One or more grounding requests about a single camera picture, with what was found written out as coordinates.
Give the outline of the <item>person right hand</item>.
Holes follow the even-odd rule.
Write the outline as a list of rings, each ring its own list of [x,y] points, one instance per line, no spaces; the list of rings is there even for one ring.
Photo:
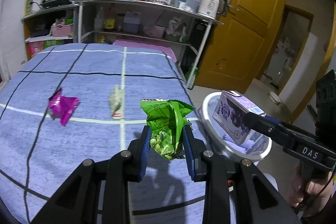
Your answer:
[[[303,182],[301,177],[301,162],[295,167],[295,173],[291,178],[288,197],[288,204],[297,207],[302,203],[305,193],[314,197],[314,202],[307,206],[303,211],[303,217],[309,218],[318,215],[325,207],[335,204],[335,190],[333,184],[333,174],[329,172],[323,179],[311,179],[309,182]]]

